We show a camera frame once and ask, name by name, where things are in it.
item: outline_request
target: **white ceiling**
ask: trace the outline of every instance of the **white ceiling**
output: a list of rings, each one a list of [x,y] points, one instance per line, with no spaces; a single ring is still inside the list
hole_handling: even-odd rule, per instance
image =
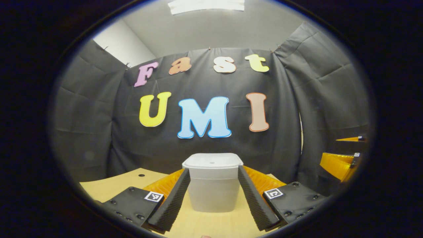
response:
[[[274,50],[304,21],[269,0],[245,0],[244,11],[210,9],[175,16],[168,2],[152,1],[123,17],[157,58],[208,47]]]

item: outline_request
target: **container lid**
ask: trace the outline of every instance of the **container lid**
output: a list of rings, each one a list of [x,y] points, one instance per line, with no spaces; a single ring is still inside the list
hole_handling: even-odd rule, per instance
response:
[[[189,169],[225,169],[244,165],[233,153],[198,153],[188,157],[182,167]]]

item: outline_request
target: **plastic box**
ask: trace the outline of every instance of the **plastic box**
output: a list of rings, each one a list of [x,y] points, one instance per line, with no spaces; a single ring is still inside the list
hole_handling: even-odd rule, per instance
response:
[[[188,186],[195,211],[233,211],[239,191],[238,166],[244,165],[233,153],[193,154],[182,163],[190,170]]]

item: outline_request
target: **blue letter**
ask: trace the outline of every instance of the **blue letter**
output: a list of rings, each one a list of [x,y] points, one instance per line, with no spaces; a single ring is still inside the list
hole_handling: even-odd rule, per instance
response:
[[[182,139],[194,137],[194,133],[191,131],[191,122],[199,137],[203,137],[209,122],[211,122],[211,128],[207,134],[210,137],[231,136],[232,132],[228,129],[226,122],[226,104],[228,102],[227,97],[214,97],[203,113],[194,99],[179,101],[178,105],[182,108],[182,125],[178,137]]]

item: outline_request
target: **wooden table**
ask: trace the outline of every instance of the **wooden table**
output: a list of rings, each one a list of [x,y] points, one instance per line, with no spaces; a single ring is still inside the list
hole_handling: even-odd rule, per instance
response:
[[[105,202],[128,187],[144,188],[166,175],[147,169],[136,169],[115,177],[80,184],[93,199]],[[268,232],[258,230],[245,199],[244,191],[240,187],[235,209],[227,213],[194,211],[187,192],[172,229],[164,236],[201,238],[203,235],[208,235],[211,238],[253,238],[266,233]]]

